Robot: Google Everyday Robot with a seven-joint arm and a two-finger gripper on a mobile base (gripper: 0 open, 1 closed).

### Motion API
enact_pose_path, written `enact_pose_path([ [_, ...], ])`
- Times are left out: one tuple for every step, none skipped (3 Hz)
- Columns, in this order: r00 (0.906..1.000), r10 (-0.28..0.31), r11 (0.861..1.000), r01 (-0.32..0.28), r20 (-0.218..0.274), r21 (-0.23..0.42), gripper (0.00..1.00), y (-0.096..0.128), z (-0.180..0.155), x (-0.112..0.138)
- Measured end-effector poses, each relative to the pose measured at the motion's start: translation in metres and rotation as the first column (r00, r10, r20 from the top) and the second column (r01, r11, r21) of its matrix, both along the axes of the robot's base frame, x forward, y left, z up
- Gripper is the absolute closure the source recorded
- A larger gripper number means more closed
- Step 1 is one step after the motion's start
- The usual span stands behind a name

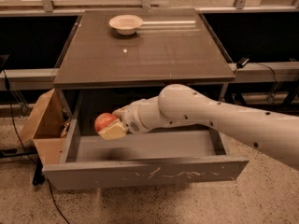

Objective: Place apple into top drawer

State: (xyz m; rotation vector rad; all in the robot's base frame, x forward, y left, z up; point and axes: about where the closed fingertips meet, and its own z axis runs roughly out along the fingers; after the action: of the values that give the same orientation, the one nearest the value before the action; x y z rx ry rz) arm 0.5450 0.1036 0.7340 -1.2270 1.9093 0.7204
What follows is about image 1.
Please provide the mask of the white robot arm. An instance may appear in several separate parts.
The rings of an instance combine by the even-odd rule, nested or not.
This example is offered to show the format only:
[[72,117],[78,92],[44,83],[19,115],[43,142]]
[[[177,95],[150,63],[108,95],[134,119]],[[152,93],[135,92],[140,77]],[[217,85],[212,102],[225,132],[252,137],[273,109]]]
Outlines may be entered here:
[[204,125],[255,147],[291,168],[299,168],[299,118],[273,111],[214,101],[180,84],[99,115],[95,131],[105,140],[159,128]]

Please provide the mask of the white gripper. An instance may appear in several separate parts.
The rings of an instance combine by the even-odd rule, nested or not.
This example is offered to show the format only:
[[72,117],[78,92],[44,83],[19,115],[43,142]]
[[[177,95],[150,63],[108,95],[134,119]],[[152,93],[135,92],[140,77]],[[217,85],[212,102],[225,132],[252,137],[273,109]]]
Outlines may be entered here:
[[121,120],[114,120],[106,128],[98,132],[106,141],[123,138],[127,134],[127,129],[133,134],[148,133],[160,127],[163,120],[157,97],[132,102],[114,110],[112,114],[121,118]]

